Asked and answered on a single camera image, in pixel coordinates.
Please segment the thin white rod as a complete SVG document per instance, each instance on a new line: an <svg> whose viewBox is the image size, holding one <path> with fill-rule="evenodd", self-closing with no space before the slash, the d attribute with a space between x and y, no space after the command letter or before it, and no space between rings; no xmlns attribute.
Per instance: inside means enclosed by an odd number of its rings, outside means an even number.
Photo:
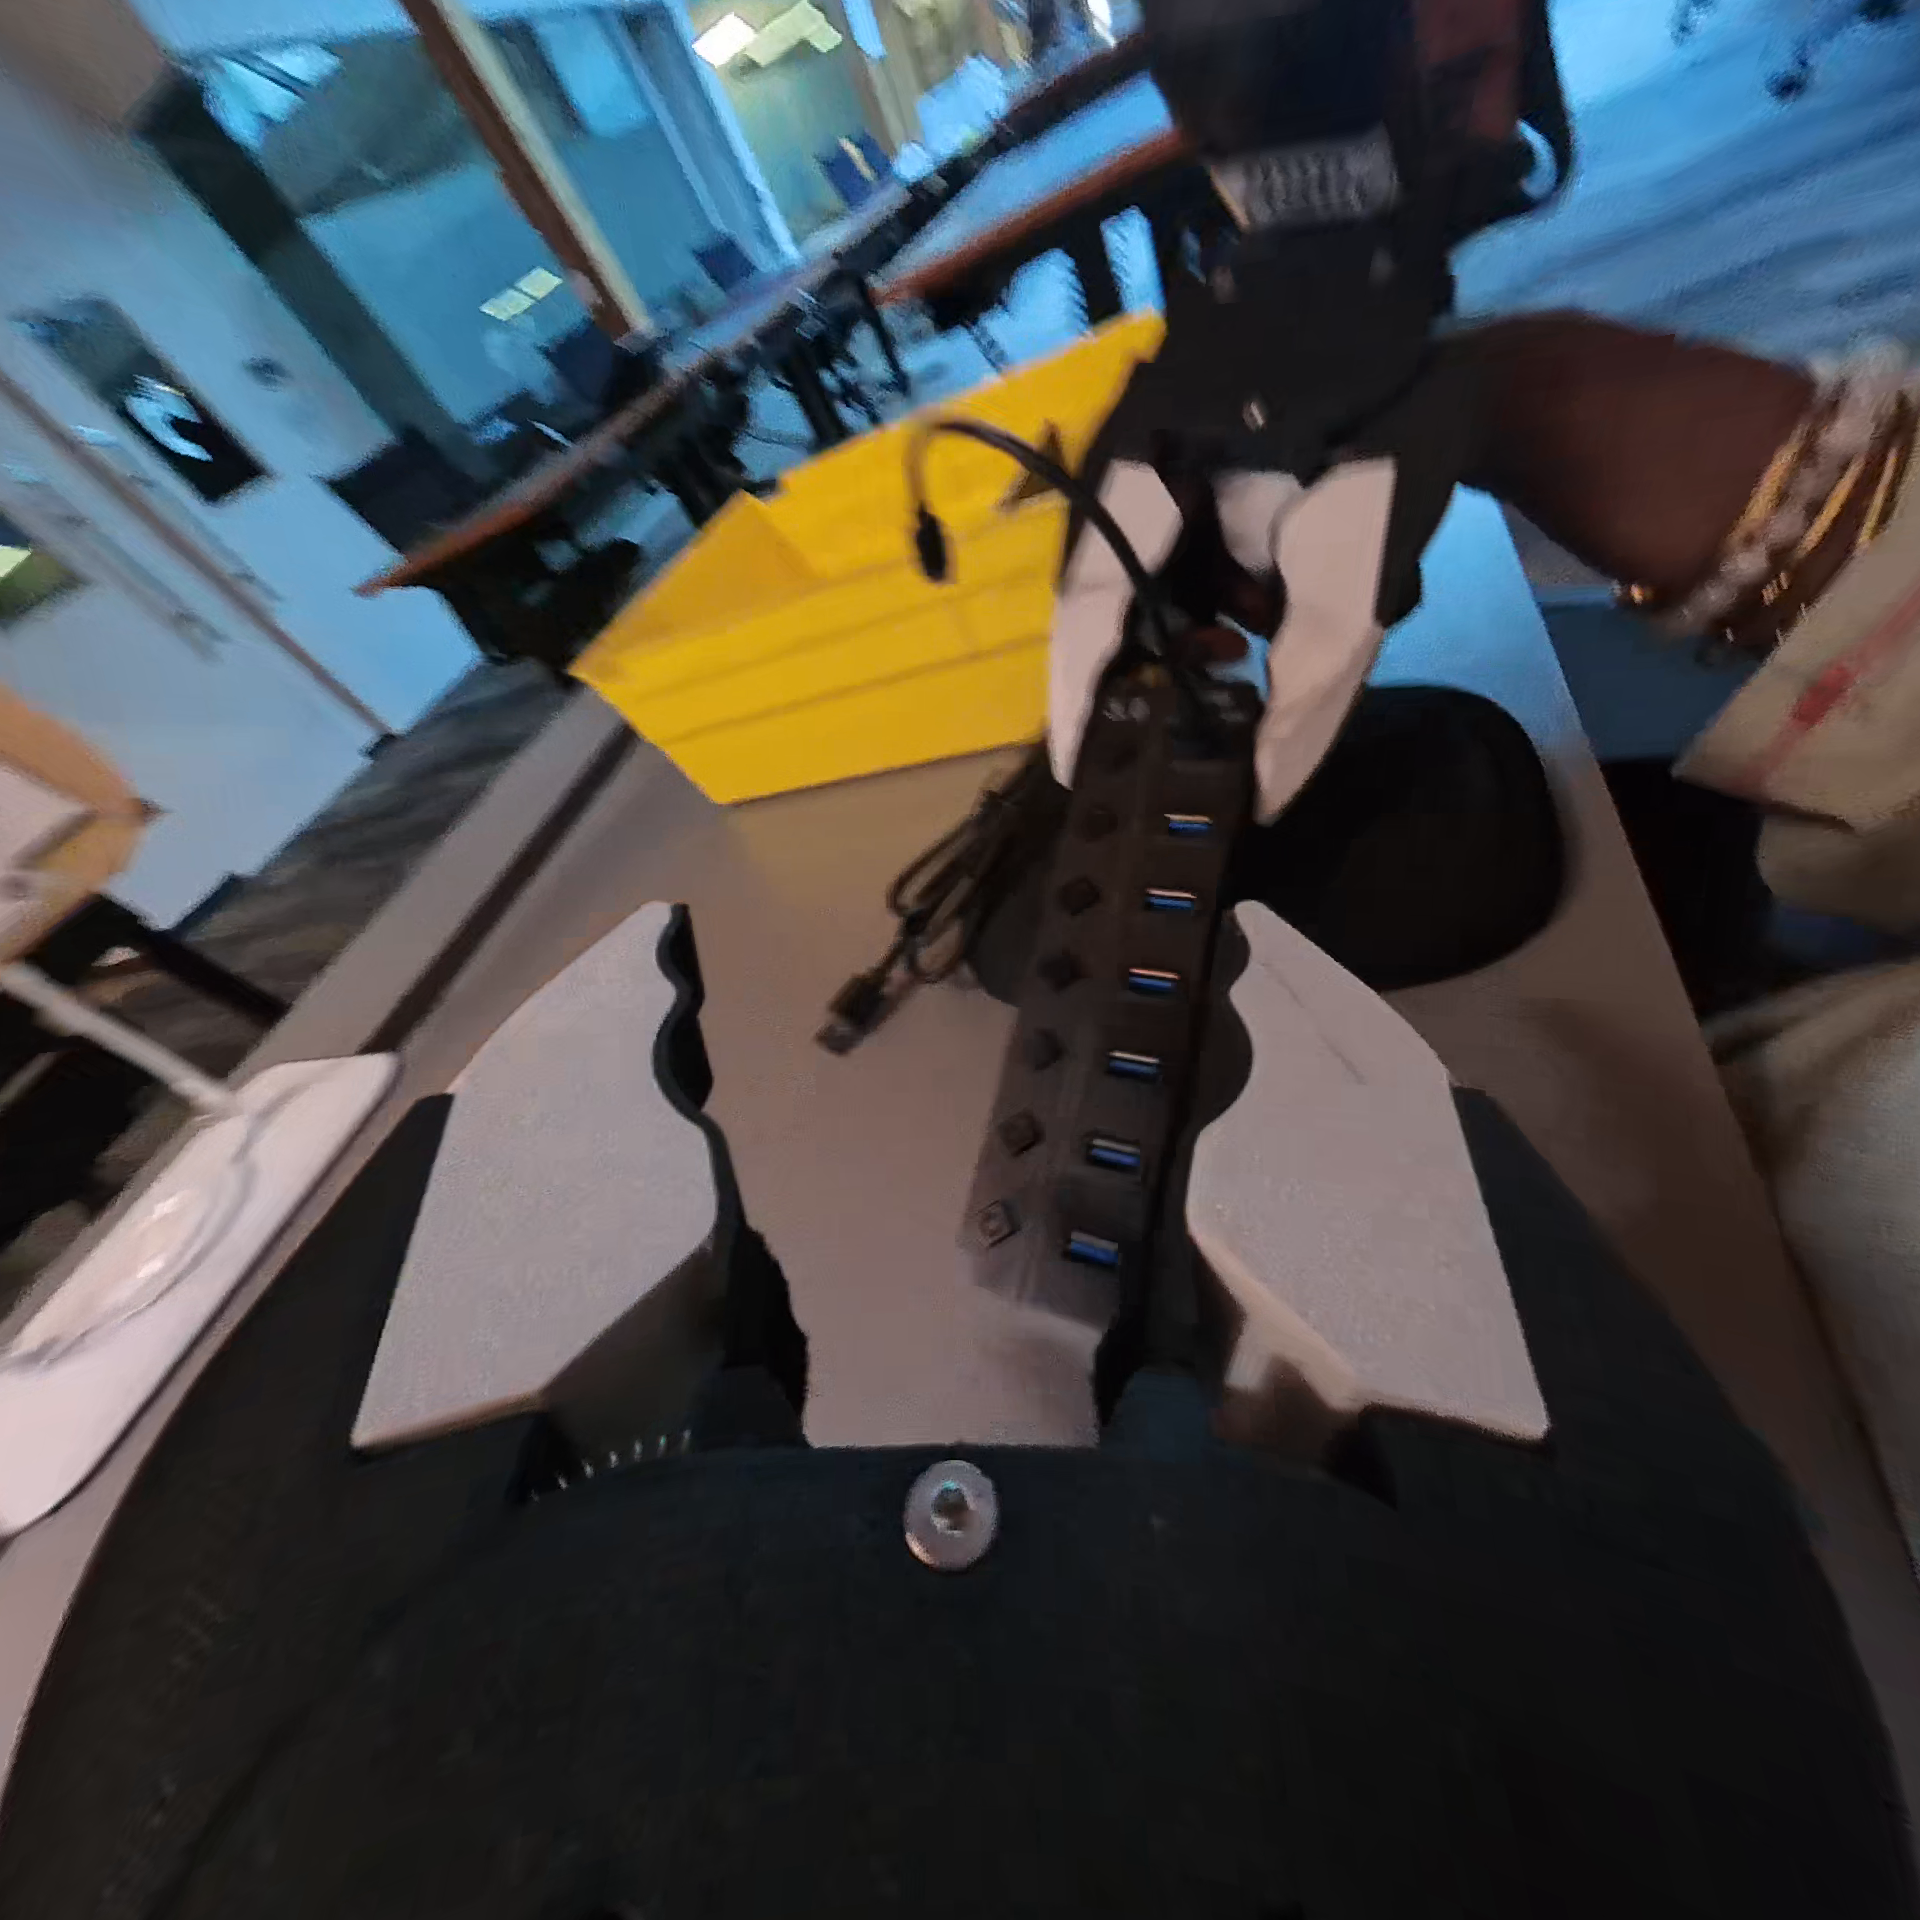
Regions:
<svg viewBox="0 0 1920 1920"><path fill-rule="evenodd" d="M3 965L3 992L25 1006L51 1034L67 1041L83 1041L115 1061L141 1072L179 1098L202 1118L236 1118L242 1112L239 1098L223 1084L183 1057L139 1036L123 1021L89 1006L69 987L58 986L22 962Z"/></svg>

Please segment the person's beige clothing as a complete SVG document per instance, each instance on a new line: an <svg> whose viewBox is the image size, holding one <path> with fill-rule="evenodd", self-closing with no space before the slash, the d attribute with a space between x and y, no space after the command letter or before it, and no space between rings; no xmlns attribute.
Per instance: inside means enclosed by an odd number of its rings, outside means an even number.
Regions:
<svg viewBox="0 0 1920 1920"><path fill-rule="evenodd" d="M1722 1017L1711 1054L1916 1563L1916 461L1874 537L1677 771L1759 808L1759 876L1779 906L1893 948Z"/></svg>

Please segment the person's right forearm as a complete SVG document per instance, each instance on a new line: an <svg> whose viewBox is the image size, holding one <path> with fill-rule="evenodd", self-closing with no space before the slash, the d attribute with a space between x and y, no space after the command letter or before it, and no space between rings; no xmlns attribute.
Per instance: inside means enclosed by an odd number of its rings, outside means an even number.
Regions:
<svg viewBox="0 0 1920 1920"><path fill-rule="evenodd" d="M1463 482L1657 608L1710 580L1818 398L1801 369L1577 314L1460 326L1446 353L1477 410Z"/></svg>

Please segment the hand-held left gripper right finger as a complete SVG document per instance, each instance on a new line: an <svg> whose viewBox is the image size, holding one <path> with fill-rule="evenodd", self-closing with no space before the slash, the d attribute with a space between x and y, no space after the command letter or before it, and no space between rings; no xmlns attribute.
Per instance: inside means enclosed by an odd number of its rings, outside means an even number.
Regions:
<svg viewBox="0 0 1920 1920"><path fill-rule="evenodd" d="M1251 1068L1191 1147L1185 1225L1238 1312L1254 1430L1364 1413L1507 1442L1549 1434L1457 1084L1386 998L1260 904L1228 987Z"/></svg>

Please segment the pale wooden stand piece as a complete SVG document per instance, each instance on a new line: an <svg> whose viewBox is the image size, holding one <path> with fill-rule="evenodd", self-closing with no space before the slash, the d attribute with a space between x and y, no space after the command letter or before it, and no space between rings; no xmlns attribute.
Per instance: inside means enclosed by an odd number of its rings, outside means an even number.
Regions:
<svg viewBox="0 0 1920 1920"><path fill-rule="evenodd" d="M85 736L3 690L3 962L131 866L154 810Z"/></svg>

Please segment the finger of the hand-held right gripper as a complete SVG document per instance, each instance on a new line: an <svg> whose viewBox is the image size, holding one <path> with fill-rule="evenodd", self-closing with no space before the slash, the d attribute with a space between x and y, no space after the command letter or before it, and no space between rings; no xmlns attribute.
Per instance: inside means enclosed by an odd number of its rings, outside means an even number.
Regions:
<svg viewBox="0 0 1920 1920"><path fill-rule="evenodd" d="M1142 576L1153 578L1185 532L1182 509L1161 474L1150 464L1110 464L1097 504L1126 537ZM1089 518L1062 554L1046 633L1046 764L1057 784L1073 782L1097 685L1119 650L1133 600L1133 576Z"/></svg>
<svg viewBox="0 0 1920 1920"><path fill-rule="evenodd" d="M1340 464L1310 486L1287 482L1268 556L1284 611L1267 646L1254 734L1254 821L1274 825L1313 780L1377 662L1378 594L1397 500L1394 459Z"/></svg>

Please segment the wooden-edged desk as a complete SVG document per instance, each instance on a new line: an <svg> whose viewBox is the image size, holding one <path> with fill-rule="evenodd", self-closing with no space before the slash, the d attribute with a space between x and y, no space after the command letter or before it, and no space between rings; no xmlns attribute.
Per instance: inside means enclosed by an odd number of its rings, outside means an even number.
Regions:
<svg viewBox="0 0 1920 1920"><path fill-rule="evenodd" d="M878 275L908 245L915 222L932 217L939 204L941 188L934 176L887 188L874 204L829 229L825 250L804 254L796 268L755 277L710 320L668 340L650 392L627 401L581 438L492 493L466 517L438 528L353 593L374 600L383 593L429 586L455 563L550 514L563 500L610 474L682 396L709 372L731 369L747 353L758 350L780 323L799 316L828 284L849 275L859 278Z"/></svg>
<svg viewBox="0 0 1920 1920"><path fill-rule="evenodd" d="M1193 168L1129 32L1020 94L982 163L874 286L879 307L990 305L1023 265L1062 254L1085 323L1123 314L1109 222L1147 211Z"/></svg>

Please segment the black office chair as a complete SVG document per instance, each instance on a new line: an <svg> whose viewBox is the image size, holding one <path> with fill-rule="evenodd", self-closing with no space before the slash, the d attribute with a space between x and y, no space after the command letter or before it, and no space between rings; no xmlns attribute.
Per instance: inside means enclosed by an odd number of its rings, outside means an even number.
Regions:
<svg viewBox="0 0 1920 1920"><path fill-rule="evenodd" d="M426 578L478 652L565 681L582 650L633 600L647 548L615 537L549 561L538 542L502 540Z"/></svg>

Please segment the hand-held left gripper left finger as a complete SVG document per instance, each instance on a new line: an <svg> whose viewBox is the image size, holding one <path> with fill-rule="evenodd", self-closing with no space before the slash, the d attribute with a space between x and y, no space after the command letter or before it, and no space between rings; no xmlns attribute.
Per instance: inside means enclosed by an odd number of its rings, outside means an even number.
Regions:
<svg viewBox="0 0 1920 1920"><path fill-rule="evenodd" d="M647 904L471 1057L354 1414L358 1454L518 1417L577 1454L683 1429L717 1368L739 1225L702 1006L689 909Z"/></svg>

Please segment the yellow plastic bin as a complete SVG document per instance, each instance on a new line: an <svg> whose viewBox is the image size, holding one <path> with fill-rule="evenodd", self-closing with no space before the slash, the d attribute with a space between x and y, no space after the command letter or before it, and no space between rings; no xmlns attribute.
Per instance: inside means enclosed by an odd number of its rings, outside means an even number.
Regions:
<svg viewBox="0 0 1920 1920"><path fill-rule="evenodd" d="M929 485L950 578L930 584L908 451L957 416L1077 468L1161 338L1153 310L1117 320L789 470L767 498L734 497L571 677L722 808L1034 740L1069 509L1022 493L997 451L939 438Z"/></svg>

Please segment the white flat device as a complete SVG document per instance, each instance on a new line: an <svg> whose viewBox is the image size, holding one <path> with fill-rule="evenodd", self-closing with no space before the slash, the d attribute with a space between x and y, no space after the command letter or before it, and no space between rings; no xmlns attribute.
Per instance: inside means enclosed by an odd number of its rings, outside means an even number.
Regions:
<svg viewBox="0 0 1920 1920"><path fill-rule="evenodd" d="M5 1339L3 1538L119 1446L386 1100L391 1054L284 1062L230 1088Z"/></svg>

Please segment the person's right hand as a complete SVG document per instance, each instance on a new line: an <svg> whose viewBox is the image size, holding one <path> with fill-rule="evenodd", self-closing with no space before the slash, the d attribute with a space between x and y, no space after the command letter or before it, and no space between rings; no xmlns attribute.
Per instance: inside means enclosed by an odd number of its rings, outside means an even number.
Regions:
<svg viewBox="0 0 1920 1920"><path fill-rule="evenodd" d="M1463 245L1559 200L1575 170L1575 137L1547 3L1409 10L1446 240Z"/></svg>

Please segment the black metal stand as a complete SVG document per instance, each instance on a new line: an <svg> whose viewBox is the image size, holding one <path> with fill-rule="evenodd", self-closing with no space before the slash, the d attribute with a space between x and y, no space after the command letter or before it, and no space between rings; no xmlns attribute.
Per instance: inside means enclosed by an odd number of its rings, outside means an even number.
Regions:
<svg viewBox="0 0 1920 1920"><path fill-rule="evenodd" d="M119 948L260 1029L286 1016L281 998L103 897L46 933L28 962L55 986L75 990ZM61 1208L78 1205L92 1216L106 1208L101 1164L155 1101L155 1084L103 1048L58 1036L25 1006L5 998L3 1094L3 1243L12 1243Z"/></svg>

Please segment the black usb hub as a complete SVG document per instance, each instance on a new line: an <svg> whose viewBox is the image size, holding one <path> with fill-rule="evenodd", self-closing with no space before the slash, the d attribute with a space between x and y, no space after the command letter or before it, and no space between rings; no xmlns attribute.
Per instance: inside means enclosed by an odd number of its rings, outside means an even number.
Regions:
<svg viewBox="0 0 1920 1920"><path fill-rule="evenodd" d="M1258 690L1140 667L1094 701L957 1249L1009 1305L1107 1333L1145 1283L1220 996Z"/></svg>

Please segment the black wall sign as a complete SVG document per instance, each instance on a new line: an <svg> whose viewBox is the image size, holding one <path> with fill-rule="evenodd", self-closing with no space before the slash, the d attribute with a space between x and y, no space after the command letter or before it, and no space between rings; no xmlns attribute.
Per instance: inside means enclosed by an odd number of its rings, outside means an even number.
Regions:
<svg viewBox="0 0 1920 1920"><path fill-rule="evenodd" d="M270 478L254 451L155 353L121 307L78 294L18 310L12 324L202 500L217 506Z"/></svg>

